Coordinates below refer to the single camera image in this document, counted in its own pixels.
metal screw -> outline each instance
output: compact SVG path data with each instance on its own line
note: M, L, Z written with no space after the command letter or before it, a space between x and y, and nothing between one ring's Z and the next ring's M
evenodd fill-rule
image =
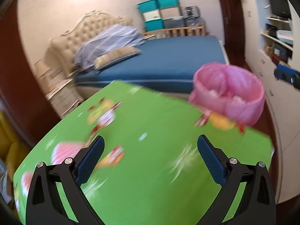
M230 158L229 161L230 161L231 164L238 163L238 160L236 160L235 158Z
M37 164L37 167L40 168L40 167L42 167L43 165L44 165L43 162L39 162L39 163Z
M265 163L263 163L263 162L259 162L258 165L260 165L261 167L265 167L266 166Z
M64 162L66 164L70 164L73 161L73 159L71 157L67 158Z

black monitor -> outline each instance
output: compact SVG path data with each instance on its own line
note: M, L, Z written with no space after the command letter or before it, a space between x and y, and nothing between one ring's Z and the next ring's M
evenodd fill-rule
M270 0L272 13L276 16L291 19L291 11L287 0Z

wooden bed rail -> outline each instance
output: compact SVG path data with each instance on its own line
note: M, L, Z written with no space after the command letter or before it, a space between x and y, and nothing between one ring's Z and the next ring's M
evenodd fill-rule
M200 27L181 27L181 28L171 28L171 29L162 29L156 31L144 32L144 37L149 40L166 38L166 37L177 37L177 36L205 36L204 26Z

pink basket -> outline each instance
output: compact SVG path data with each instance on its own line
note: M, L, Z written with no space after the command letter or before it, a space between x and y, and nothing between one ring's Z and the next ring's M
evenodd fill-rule
M265 91L261 81L249 71L219 63L203 65L193 78L189 101L229 119L253 126L263 112Z

pink mesh laundry basket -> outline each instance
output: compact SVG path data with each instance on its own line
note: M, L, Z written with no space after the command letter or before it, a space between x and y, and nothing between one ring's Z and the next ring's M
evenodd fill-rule
M263 112L265 92L251 72L232 65L203 65L193 78L189 101L220 113L229 119L253 126Z

